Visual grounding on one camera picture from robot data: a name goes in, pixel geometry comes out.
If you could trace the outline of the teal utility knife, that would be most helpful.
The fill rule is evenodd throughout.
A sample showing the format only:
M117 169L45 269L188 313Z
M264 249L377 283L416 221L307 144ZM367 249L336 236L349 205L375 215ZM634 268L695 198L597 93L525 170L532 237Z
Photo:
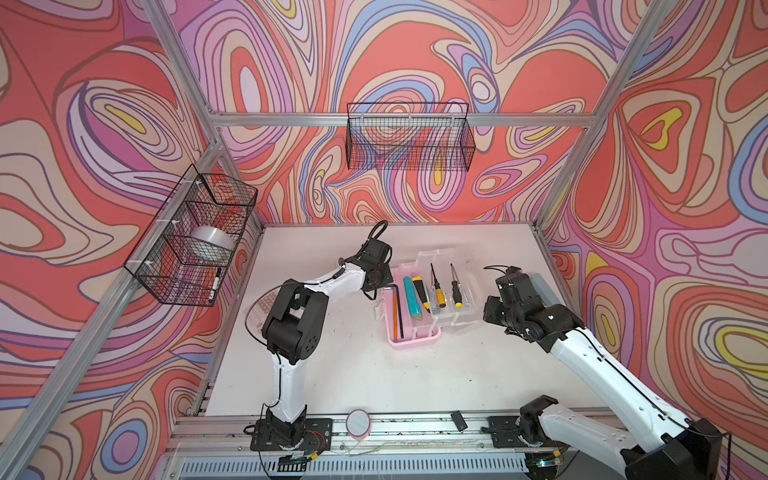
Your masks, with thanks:
M415 284L410 276L403 278L408 314L414 321L422 320L422 304L416 292Z

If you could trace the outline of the black yellow screwdriver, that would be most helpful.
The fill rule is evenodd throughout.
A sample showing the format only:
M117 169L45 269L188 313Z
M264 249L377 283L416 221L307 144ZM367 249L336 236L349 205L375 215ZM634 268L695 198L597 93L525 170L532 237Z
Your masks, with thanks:
M461 283L460 283L457 271L453 264L450 264L450 269L451 269L451 276L452 276L452 279L451 279L452 299L455 307L457 309L460 309L463 307L463 304L464 304Z

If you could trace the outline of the pink plastic tool box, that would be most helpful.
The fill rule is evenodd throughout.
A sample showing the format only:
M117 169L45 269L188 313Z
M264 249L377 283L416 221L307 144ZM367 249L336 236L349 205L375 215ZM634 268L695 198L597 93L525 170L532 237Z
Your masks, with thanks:
M432 285L430 264L434 265L439 283L445 293L447 306L440 309L437 306ZM457 309L452 299L451 269L453 264L464 298L463 307ZM435 343L445 330L465 328L481 319L480 292L477 283L477 268L466 249L442 248L418 253L412 262L401 263L391 269L394 283L400 292L400 304L403 320L403 339L393 341L392 294L384 288L379 291L380 299L376 301L375 317L386 328L386 341L395 350L412 349ZM430 312L422 305L422 320L414 321L408 314L403 278L420 276L430 301Z

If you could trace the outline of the black yellow utility knife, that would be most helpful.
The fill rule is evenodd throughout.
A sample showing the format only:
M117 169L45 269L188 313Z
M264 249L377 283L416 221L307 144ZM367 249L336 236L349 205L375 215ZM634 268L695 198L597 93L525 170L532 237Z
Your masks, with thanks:
M427 312L430 312L431 311L431 309L430 309L430 301L429 301L429 298L428 298L428 295L427 295L427 292L426 292L426 289L425 289L425 285L424 285L423 279L420 276L414 276L412 278L412 282L414 284L414 288L416 290L417 296L418 296L421 304L423 305L424 309Z

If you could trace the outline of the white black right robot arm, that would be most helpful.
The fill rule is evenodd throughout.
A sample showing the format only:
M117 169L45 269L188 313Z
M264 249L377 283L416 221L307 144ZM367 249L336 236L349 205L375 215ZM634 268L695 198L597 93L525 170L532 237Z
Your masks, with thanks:
M632 374L563 304L548 305L516 266L495 281L483 319L506 334L538 345L567 366L622 422L620 429L579 414L548 395L519 410L512 431L530 447L556 441L574 447L625 479L714 479L723 433L694 420Z

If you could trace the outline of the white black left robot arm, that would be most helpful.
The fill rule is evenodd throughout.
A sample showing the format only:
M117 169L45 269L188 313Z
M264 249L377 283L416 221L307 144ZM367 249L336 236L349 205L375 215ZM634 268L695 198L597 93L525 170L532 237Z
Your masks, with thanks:
M374 300L393 282L392 247L378 239L366 241L354 255L341 258L331 272L316 279L290 279L280 286L262 326L267 349L275 356L278 393L266 418L276 430L301 430L306 417L306 361L318 347L330 304L364 293Z

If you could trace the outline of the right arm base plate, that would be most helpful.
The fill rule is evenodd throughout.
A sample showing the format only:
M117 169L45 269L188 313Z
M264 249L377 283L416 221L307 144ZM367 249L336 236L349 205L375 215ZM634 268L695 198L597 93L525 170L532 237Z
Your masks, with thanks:
M480 431L491 436L494 448L533 448L533 449L555 449L568 451L570 446L557 442L552 439L537 439L528 441L523 437L522 430L519 427L518 415L497 415L487 418L487 425L482 426Z

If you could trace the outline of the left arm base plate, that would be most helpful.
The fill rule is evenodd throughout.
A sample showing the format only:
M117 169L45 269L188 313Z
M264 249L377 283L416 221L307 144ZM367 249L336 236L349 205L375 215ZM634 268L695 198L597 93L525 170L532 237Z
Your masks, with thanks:
M278 419L259 419L244 427L243 433L250 437L251 451L322 453L331 447L333 420L299 419L284 425Z

